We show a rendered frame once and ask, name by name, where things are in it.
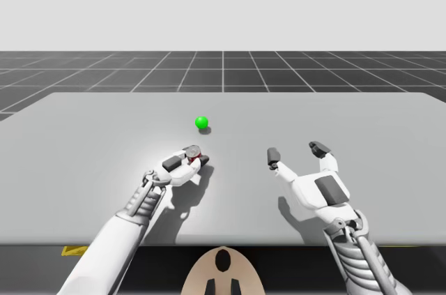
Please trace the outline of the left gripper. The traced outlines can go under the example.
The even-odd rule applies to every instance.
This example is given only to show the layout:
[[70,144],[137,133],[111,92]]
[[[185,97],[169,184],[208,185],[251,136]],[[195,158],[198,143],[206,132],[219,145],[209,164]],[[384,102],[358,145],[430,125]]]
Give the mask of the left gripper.
[[159,186],[181,186],[195,176],[207,164],[209,157],[199,156],[190,162],[186,156],[188,149],[186,146],[158,162],[153,169],[153,182]]

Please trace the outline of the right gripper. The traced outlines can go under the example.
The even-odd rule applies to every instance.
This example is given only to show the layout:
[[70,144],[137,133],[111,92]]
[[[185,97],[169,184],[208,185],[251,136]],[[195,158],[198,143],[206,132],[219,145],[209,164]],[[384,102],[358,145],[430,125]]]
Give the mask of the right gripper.
[[275,147],[267,150],[269,170],[283,182],[291,183],[299,203],[321,220],[350,220],[350,193],[337,174],[339,167],[331,149],[317,141],[310,142],[309,147],[319,160],[321,172],[297,175],[281,161],[281,154]]

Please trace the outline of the tan robot part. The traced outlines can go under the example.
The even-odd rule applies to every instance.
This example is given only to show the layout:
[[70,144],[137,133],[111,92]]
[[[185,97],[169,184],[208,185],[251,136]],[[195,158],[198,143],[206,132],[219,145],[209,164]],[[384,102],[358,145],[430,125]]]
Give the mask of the tan robot part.
[[248,258],[221,246],[196,261],[180,295],[266,295],[266,291]]

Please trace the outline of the red and white can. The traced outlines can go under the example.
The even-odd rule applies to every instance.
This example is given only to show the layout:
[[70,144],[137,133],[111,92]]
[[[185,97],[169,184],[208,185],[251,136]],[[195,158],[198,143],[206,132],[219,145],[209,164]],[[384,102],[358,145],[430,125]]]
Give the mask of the red and white can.
[[188,146],[185,149],[185,157],[188,160],[188,164],[191,165],[196,159],[199,160],[200,164],[203,164],[201,160],[201,149],[197,145]]

